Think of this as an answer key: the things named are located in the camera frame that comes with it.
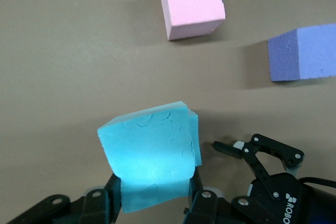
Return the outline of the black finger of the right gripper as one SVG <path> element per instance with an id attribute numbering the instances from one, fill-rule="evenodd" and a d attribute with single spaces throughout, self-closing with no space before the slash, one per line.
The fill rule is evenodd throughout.
<path id="1" fill-rule="evenodd" d="M 244 159 L 256 179 L 261 182 L 263 188 L 273 200 L 279 200 L 281 198 L 280 190 L 256 154 L 263 152 L 278 158 L 285 172 L 292 176 L 296 176 L 305 156 L 303 151 L 261 134 L 254 134 L 249 142 L 237 141 L 233 146 L 215 141 L 214 149 L 220 153 L 238 159 Z"/>

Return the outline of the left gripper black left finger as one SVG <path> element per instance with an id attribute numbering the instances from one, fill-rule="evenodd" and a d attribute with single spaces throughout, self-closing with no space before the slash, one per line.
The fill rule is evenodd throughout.
<path id="1" fill-rule="evenodd" d="M 66 195 L 51 195 L 9 223 L 115 223 L 120 210 L 121 179 L 113 174 L 105 186 L 75 201 Z"/>

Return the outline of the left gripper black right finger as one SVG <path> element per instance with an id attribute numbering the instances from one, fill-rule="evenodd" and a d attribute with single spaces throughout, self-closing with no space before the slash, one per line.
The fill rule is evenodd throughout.
<path id="1" fill-rule="evenodd" d="M 203 187 L 199 171 L 190 179 L 190 207 L 184 210 L 184 223 L 281 223 L 257 200 L 240 196 L 228 202 Z"/>

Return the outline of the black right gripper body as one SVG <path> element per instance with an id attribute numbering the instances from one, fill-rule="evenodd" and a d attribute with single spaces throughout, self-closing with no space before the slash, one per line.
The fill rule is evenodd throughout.
<path id="1" fill-rule="evenodd" d="M 279 200 L 270 198 L 256 179 L 249 186 L 248 196 L 270 210 L 281 223 L 335 223 L 335 194 L 308 185 L 335 188 L 335 181 L 315 177 L 296 179 L 288 173 L 271 178 L 280 190 Z"/>

